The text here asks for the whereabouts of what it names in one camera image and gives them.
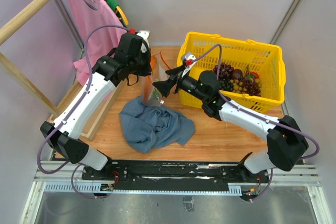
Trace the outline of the toy watermelon slice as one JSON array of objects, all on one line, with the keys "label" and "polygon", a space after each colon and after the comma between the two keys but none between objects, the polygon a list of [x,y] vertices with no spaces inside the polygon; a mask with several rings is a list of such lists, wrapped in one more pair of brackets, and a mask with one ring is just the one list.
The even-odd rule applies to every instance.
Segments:
[{"label": "toy watermelon slice", "polygon": [[160,92],[157,90],[157,88],[153,85],[153,83],[151,83],[151,95],[149,98],[150,102],[160,102],[161,101],[161,94]]}]

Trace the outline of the clear zip bag orange seal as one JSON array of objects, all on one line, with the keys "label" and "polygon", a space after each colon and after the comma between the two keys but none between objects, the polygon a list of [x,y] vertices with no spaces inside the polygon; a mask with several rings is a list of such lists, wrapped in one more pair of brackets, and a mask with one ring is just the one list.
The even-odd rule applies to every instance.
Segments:
[{"label": "clear zip bag orange seal", "polygon": [[[168,78],[168,75],[165,73],[165,71],[169,70],[170,67],[166,63],[166,61],[164,60],[164,58],[162,56],[162,52],[160,51],[159,53],[154,54],[153,56],[156,57],[156,60],[157,60],[157,70],[158,70],[154,82],[166,80]],[[143,78],[144,77],[140,78],[140,80],[141,80],[141,93],[142,93]],[[147,105],[147,106],[161,106],[161,105],[162,104],[160,104],[160,102],[152,102],[150,105]]]}]

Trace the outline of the dark red grape bunch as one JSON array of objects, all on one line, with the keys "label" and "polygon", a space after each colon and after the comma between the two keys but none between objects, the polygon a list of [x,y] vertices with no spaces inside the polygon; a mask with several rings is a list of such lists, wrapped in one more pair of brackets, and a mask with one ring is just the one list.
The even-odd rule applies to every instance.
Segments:
[{"label": "dark red grape bunch", "polygon": [[219,80],[230,80],[232,78],[232,74],[234,71],[234,67],[231,65],[227,65],[225,63],[221,63],[220,65],[216,65],[213,68],[213,72],[216,76],[218,76]]}]

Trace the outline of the dark purple grape bunch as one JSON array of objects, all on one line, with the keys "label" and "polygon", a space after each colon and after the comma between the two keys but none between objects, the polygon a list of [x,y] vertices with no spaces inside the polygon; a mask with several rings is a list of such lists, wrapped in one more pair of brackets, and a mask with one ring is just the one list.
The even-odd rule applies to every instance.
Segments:
[{"label": "dark purple grape bunch", "polygon": [[242,91],[249,96],[261,96],[260,79],[249,78],[244,80]]}]

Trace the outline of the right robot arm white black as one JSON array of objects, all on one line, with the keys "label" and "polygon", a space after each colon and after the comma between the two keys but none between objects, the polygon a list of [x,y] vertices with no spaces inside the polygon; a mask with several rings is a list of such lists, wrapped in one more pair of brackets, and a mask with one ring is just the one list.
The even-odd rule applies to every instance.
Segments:
[{"label": "right robot arm white black", "polygon": [[238,177],[250,182],[258,172],[278,168],[289,172],[301,159],[309,145],[295,119],[290,116],[268,116],[248,109],[222,95],[221,83],[211,70],[203,71],[198,79],[185,72],[184,67],[166,71],[169,78],[153,86],[168,97],[172,88],[183,90],[202,102],[202,109],[210,118],[238,125],[267,143],[267,148],[247,154],[239,164]]}]

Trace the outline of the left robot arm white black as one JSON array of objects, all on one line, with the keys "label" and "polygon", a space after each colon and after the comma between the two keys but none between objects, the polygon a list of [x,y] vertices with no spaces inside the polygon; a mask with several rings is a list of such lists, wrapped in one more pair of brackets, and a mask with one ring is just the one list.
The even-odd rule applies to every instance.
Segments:
[{"label": "left robot arm white black", "polygon": [[63,114],[52,123],[40,127],[48,145],[73,164],[84,164],[94,169],[100,179],[112,175],[108,157],[80,140],[82,130],[101,102],[129,75],[137,77],[151,74],[150,33],[141,30],[125,33],[119,45],[102,56],[92,68],[91,79],[86,82]]}]

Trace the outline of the pink t-shirt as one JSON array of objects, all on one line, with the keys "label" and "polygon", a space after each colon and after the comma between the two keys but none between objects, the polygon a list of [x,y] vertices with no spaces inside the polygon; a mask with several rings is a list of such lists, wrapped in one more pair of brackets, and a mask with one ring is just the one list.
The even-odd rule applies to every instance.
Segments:
[{"label": "pink t-shirt", "polygon": [[92,10],[83,0],[68,0],[72,18],[83,41],[88,40],[87,54],[92,66],[118,46],[127,31],[104,0],[97,1],[98,10]]}]

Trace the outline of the blue crumpled cloth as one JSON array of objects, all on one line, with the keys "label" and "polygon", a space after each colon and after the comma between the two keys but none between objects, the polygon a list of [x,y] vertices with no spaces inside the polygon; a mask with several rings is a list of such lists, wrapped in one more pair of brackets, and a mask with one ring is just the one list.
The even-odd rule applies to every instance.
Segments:
[{"label": "blue crumpled cloth", "polygon": [[119,118],[127,144],[141,153],[172,143],[184,146],[196,132],[194,122],[180,111],[164,105],[147,106],[140,97],[128,102]]}]

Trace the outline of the dark purple plum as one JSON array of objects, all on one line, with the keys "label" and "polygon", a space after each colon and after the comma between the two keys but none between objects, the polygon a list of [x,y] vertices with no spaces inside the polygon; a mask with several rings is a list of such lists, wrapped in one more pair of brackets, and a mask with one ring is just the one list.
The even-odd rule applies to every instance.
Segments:
[{"label": "dark purple plum", "polygon": [[240,69],[235,69],[232,72],[233,79],[241,79],[243,77],[243,72]]}]

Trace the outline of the colourful small toy fruit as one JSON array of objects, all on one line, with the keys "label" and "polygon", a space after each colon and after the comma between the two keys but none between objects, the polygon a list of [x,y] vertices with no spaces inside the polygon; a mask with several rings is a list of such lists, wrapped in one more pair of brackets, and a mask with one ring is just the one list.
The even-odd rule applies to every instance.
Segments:
[{"label": "colourful small toy fruit", "polygon": [[250,73],[247,74],[247,76],[245,77],[245,79],[246,80],[253,79],[255,81],[256,79],[260,79],[260,77],[259,77],[258,73],[256,73],[256,72],[250,72]]}]

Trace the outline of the wooden clothes rack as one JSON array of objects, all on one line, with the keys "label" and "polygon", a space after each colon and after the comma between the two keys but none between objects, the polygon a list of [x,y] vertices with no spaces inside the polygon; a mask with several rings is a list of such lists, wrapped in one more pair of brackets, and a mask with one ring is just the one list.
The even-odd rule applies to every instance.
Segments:
[{"label": "wooden clothes rack", "polygon": [[[1,24],[6,24],[32,0],[1,0]],[[75,79],[73,63],[81,56],[58,4],[51,0],[1,45],[1,52],[54,105],[58,105]],[[49,110],[1,71],[1,141],[39,142],[39,130]]]}]

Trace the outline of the yellow plastic basket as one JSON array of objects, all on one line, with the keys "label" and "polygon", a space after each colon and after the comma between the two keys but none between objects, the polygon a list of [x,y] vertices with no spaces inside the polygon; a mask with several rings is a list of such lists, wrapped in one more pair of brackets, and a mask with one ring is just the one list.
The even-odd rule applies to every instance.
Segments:
[{"label": "yellow plastic basket", "polygon": [[213,70],[219,62],[224,62],[236,69],[249,69],[258,74],[261,88],[259,96],[236,94],[223,91],[222,94],[235,102],[259,113],[280,106],[285,99],[286,83],[285,64],[282,49],[277,45],[253,40],[236,40],[221,35],[189,32],[180,48],[176,61],[182,64],[181,57],[191,52],[199,60],[189,71],[190,77],[198,79],[205,70]]}]

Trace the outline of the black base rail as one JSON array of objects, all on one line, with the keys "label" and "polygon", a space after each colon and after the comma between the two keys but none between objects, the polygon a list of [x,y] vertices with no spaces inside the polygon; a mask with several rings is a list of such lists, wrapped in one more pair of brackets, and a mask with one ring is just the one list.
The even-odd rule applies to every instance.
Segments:
[{"label": "black base rail", "polygon": [[260,185],[269,181],[267,172],[243,171],[237,162],[184,162],[112,160],[102,170],[83,168],[83,180],[116,180],[118,190],[154,193],[226,192],[230,183]]}]

